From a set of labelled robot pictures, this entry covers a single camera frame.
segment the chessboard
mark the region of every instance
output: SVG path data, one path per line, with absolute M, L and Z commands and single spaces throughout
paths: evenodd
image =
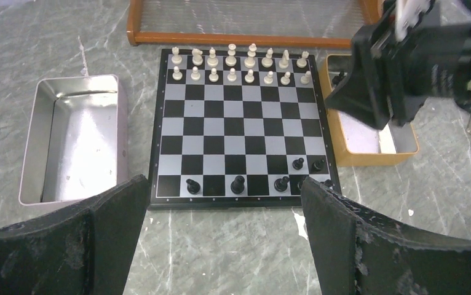
M 283 53 L 273 53 L 265 68 L 266 53 L 256 52 L 249 83 L 248 53 L 231 53 L 234 66 L 226 64 L 228 51 L 215 53 L 212 82 L 209 50 L 200 65 L 192 50 L 180 50 L 178 65 L 171 49 L 162 50 L 149 208 L 300 206 L 307 176 L 340 192 L 315 57 L 301 68 L 301 55 L 290 54 L 284 68 Z M 303 83 L 307 71 L 311 78 Z

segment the robotic hand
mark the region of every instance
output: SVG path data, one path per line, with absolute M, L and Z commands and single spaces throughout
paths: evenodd
M 461 0 L 471 10 L 471 0 Z M 435 0 L 385 0 L 376 24 L 352 38 L 346 77 L 326 98 L 372 128 L 411 122 L 428 96 L 453 98 L 471 113 L 471 23 L 426 26 Z

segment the marble table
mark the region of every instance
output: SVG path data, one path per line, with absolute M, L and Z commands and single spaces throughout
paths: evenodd
M 45 213 L 17 197 L 37 82 L 118 75 L 129 97 L 129 175 L 147 174 L 159 50 L 168 47 L 129 45 L 125 0 L 17 1 L 0 7 L 0 227 Z M 471 19 L 442 3 L 444 22 Z M 328 52 L 312 53 L 320 63 Z M 471 239 L 467 120 L 451 101 L 428 100 L 414 121 L 420 153 L 395 167 L 339 168 L 343 194 Z M 302 210 L 148 211 L 125 294 L 320 294 Z

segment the white chess piece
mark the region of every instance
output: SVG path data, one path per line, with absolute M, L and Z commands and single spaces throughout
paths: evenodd
M 248 57 L 245 59 L 245 66 L 247 68 L 253 68 L 255 65 L 255 52 L 257 51 L 257 46 L 255 46 L 254 43 L 252 43 L 250 46 L 248 46 Z
M 285 69 L 288 67 L 288 60 L 290 60 L 290 54 L 288 53 L 288 49 L 283 52 L 283 57 L 279 61 L 279 68 Z
M 301 77 L 301 83 L 306 85 L 312 80 L 312 72 L 306 71 L 303 77 Z
M 177 47 L 172 47 L 172 54 L 173 54 L 172 59 L 171 59 L 172 63 L 174 65 L 179 65 L 181 61 L 183 60 L 180 55 L 180 49 Z
M 297 66 L 299 68 L 304 68 L 308 64 L 306 59 L 308 58 L 309 55 L 310 54 L 308 53 L 308 51 L 303 51 L 303 53 L 301 54 L 301 58 L 297 60 Z
M 196 66 L 192 68 L 192 74 L 190 74 L 190 78 L 194 81 L 199 81 L 201 78 L 201 74 L 199 73 L 199 70 Z
M 217 82 L 219 80 L 218 70 L 216 68 L 213 68 L 210 71 L 210 75 L 208 75 L 208 79 L 210 80 L 210 82 Z
M 270 85 L 274 82 L 274 72 L 269 71 L 268 74 L 263 79 L 266 85 Z
M 228 73 L 228 76 L 226 76 L 228 81 L 234 82 L 237 79 L 237 76 L 235 74 L 236 74 L 236 69 L 231 68 L 230 72 Z
M 216 50 L 214 48 L 211 48 L 209 51 L 209 58 L 207 60 L 207 64 L 211 68 L 215 68 L 218 66 L 219 60 L 216 58 Z
M 249 70 L 249 71 L 248 71 L 248 74 L 245 76 L 245 81 L 246 81 L 247 83 L 249 83 L 249 84 L 250 84 L 250 83 L 253 83 L 254 77 L 253 77 L 253 70 L 252 70 L 252 69 Z
M 261 60 L 261 64 L 263 65 L 263 67 L 270 68 L 274 64 L 274 61 L 272 60 L 273 54 L 274 50 L 271 48 L 268 49 L 268 51 L 266 52 L 266 57 Z
M 203 51 L 194 48 L 192 49 L 192 63 L 196 66 L 200 66 L 203 63 L 203 57 L 201 56 Z
M 288 85 L 290 83 L 290 72 L 285 72 L 285 75 L 281 77 L 281 84 Z
M 227 66 L 235 66 L 237 63 L 236 58 L 234 55 L 236 55 L 236 45 L 235 44 L 229 44 L 228 45 L 228 57 L 225 59 L 225 63 Z
M 174 73 L 172 73 L 172 77 L 174 80 L 179 81 L 181 78 L 183 78 L 183 73 L 181 73 L 180 69 L 178 66 L 174 66 Z

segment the black chess piece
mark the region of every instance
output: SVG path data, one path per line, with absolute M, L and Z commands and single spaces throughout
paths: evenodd
M 322 171 L 325 166 L 326 166 L 326 159 L 321 158 L 312 164 L 312 169 L 313 171 L 319 172 L 319 171 Z
M 304 180 L 306 180 L 307 177 L 308 176 L 301 178 L 301 180 L 299 180 L 299 182 L 297 183 L 297 188 L 299 189 L 299 191 L 303 188 L 303 182 Z
M 245 190 L 245 178 L 243 176 L 236 176 L 232 184 L 230 184 L 230 189 L 236 195 L 239 195 Z
M 295 170 L 300 170 L 303 167 L 304 159 L 303 158 L 298 158 L 297 160 L 294 160 L 293 163 L 291 164 Z
M 201 190 L 201 185 L 197 183 L 197 181 L 187 179 L 187 191 L 191 193 L 192 195 L 195 195 Z
M 284 192 L 286 189 L 288 189 L 288 182 L 290 181 L 289 177 L 284 176 L 283 178 L 278 178 L 274 182 L 274 188 L 278 192 Z
M 333 186 L 333 182 L 331 181 L 331 179 L 326 179 L 324 181 L 321 181 L 320 183 L 324 184 L 327 187 L 332 187 Z
M 338 76 L 333 77 L 331 82 L 333 85 L 337 86 L 344 79 L 344 77 L 346 77 L 346 74 L 344 72 L 340 72 Z

